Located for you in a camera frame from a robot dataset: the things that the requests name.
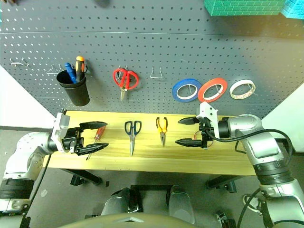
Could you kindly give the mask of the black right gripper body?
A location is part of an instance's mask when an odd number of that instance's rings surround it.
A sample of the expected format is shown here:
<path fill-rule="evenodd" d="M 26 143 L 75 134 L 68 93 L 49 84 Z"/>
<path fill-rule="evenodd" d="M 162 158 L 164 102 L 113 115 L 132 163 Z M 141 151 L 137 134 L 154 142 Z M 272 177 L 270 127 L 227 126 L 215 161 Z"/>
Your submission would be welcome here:
<path fill-rule="evenodd" d="M 202 118 L 199 121 L 199 130 L 201 132 L 202 137 L 201 147 L 203 149 L 207 149 L 208 142 L 213 142 L 213 139 L 206 133 L 206 131 L 208 131 L 209 133 L 213 132 L 213 127 L 211 126 L 211 122 L 208 118 Z"/>

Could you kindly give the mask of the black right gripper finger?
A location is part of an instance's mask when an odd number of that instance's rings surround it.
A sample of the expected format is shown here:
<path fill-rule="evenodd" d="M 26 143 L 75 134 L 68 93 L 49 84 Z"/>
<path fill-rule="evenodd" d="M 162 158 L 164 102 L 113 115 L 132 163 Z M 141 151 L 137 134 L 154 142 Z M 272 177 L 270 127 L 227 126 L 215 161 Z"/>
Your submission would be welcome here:
<path fill-rule="evenodd" d="M 186 147 L 200 147 L 203 148 L 202 140 L 194 140 L 192 138 L 184 138 L 175 141 L 176 144 Z"/>
<path fill-rule="evenodd" d="M 192 124 L 197 124 L 199 122 L 200 121 L 196 117 L 185 117 L 178 121 L 179 124 L 184 124 L 184 125 L 192 125 Z"/>

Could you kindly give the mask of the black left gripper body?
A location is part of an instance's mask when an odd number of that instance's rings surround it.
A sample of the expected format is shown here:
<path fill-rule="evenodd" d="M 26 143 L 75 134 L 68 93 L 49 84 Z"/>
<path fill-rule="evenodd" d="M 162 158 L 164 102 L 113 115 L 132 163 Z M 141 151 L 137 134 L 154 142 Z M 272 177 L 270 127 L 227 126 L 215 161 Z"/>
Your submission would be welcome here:
<path fill-rule="evenodd" d="M 80 148 L 83 148 L 84 138 L 81 137 L 82 130 L 80 127 L 69 128 L 65 137 L 62 139 L 64 149 L 70 153 L 80 155 Z"/>

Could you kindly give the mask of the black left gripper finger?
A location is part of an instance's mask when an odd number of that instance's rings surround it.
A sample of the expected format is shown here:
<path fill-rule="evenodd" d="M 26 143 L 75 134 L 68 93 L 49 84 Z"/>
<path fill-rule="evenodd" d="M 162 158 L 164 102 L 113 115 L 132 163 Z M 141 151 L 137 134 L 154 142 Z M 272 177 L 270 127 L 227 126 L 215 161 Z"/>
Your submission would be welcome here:
<path fill-rule="evenodd" d="M 95 152 L 97 152 L 99 150 L 104 149 L 108 145 L 109 145 L 108 143 L 93 143 L 93 144 L 89 144 L 86 147 L 77 148 L 76 154 L 78 156 L 81 156 L 81 155 L 95 153 Z"/>
<path fill-rule="evenodd" d="M 101 122 L 101 121 L 91 121 L 91 122 L 85 122 L 85 123 L 80 123 L 79 127 L 81 130 L 86 130 L 86 129 L 99 129 L 101 127 L 107 126 L 107 123 Z"/>

